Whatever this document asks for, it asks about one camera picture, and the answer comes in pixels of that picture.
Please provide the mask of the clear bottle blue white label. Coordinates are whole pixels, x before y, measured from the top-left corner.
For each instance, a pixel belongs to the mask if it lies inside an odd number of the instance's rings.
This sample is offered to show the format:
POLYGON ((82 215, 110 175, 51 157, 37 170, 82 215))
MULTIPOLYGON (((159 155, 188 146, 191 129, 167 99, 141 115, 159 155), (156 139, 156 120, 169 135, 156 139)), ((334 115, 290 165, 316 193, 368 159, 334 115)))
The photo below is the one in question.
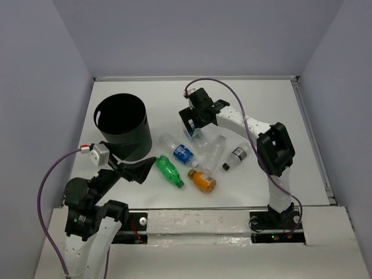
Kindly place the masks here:
POLYGON ((189 139, 195 150, 203 155, 208 151, 209 139, 202 132, 200 128, 196 128, 192 120, 189 120, 188 123, 192 129, 192 133, 189 133, 185 126, 183 126, 183 132, 185 136, 189 139))

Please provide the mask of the clear bottle dark blue label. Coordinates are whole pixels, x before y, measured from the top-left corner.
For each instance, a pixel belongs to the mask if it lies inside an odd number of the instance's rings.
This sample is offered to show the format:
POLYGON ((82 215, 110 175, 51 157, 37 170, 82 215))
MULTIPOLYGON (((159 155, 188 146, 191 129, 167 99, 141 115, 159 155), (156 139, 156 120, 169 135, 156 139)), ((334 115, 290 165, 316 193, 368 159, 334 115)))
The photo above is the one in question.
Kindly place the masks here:
POLYGON ((172 154, 180 163, 195 168, 199 165, 194 153, 169 133, 159 137, 160 145, 172 154))

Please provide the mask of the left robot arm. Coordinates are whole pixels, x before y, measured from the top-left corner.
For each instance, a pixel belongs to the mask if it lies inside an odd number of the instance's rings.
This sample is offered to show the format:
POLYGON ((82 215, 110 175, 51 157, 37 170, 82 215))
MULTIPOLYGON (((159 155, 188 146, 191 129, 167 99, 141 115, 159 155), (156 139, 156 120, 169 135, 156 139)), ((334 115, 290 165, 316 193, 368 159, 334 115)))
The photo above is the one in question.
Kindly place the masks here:
POLYGON ((120 180, 142 184, 156 159, 150 157, 137 163, 123 161, 140 147, 139 143, 84 144, 78 152, 87 154, 99 171, 93 178, 70 179, 64 191, 68 208, 65 226, 66 240, 63 260, 67 278, 85 278, 87 271, 101 263, 115 234, 128 225, 129 208, 124 202, 98 202, 120 180))

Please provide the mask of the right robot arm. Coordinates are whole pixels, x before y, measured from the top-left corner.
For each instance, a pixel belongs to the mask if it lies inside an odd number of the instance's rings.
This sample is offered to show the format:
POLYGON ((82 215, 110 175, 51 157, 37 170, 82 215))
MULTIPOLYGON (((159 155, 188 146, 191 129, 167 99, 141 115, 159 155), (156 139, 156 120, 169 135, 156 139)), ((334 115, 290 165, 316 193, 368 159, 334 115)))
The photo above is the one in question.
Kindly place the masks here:
POLYGON ((253 230, 297 229, 301 221, 293 218, 302 217, 303 211, 295 210, 295 205, 301 202, 290 192, 289 171, 295 150, 285 125, 255 120, 247 116, 243 108, 234 109, 222 99, 213 101, 203 88, 185 91, 184 96, 189 105, 179 115, 188 132, 214 124, 240 135, 251 144, 269 184, 267 210, 251 217, 253 230))

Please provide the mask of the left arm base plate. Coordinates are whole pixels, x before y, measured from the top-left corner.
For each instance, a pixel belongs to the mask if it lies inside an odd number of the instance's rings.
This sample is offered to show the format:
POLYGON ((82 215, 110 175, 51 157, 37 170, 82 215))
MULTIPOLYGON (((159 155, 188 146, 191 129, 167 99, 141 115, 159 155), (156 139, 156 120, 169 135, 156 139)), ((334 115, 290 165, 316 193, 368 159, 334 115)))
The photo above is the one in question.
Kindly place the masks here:
POLYGON ((148 212, 130 210, 127 223, 116 233, 112 244, 142 245, 148 243, 148 212))

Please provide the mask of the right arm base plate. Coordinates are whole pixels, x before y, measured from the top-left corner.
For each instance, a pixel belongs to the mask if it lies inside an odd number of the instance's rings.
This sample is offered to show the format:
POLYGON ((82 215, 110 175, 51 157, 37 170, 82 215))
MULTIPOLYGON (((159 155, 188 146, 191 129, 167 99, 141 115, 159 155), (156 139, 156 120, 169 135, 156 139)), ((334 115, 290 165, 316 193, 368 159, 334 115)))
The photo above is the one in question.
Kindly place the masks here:
POLYGON ((299 221, 299 212, 294 211, 283 223, 274 223, 269 219, 267 211, 253 211, 249 213, 248 226, 251 230, 251 243, 275 244, 298 243, 305 244, 305 234, 302 224, 293 232, 299 221))

